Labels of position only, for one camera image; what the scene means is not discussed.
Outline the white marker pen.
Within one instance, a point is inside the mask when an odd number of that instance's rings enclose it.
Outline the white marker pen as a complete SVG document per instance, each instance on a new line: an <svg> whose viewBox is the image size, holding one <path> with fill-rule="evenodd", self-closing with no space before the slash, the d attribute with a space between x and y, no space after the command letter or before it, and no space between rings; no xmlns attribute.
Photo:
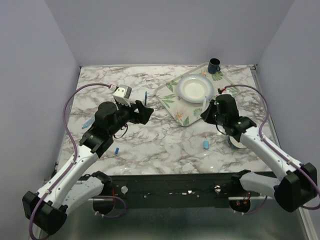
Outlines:
<svg viewBox="0 0 320 240"><path fill-rule="evenodd" d="M206 110L206 104L207 104L207 96L204 97L203 103L202 103L202 112Z"/></svg>

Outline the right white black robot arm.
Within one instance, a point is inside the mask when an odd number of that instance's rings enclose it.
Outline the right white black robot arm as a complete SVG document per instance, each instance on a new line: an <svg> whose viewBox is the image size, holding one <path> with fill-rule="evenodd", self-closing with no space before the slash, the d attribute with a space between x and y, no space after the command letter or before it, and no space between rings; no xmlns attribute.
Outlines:
<svg viewBox="0 0 320 240"><path fill-rule="evenodd" d="M223 127L226 135L253 151L274 173L268 177L243 170L233 175L230 191L241 196L256 192L276 200L287 212L293 212L318 194L317 169L290 157L267 137L248 117L240 116L236 100L222 94L210 101L200 115L208 124Z"/></svg>

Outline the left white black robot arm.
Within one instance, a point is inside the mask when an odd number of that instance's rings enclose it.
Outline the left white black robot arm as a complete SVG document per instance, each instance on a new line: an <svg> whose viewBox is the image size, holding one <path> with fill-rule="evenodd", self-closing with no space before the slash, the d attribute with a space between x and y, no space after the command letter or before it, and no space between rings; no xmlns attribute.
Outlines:
<svg viewBox="0 0 320 240"><path fill-rule="evenodd" d="M36 192L28 191L22 198L25 216L29 220L30 238L38 227L48 236L57 233L69 214L91 198L111 198L110 177L94 173L87 182L78 180L113 144L118 131L128 123L145 125L154 109L136 100L129 105L106 101L101 103L94 123L83 134L79 143L73 143L73 153L65 164Z"/></svg>

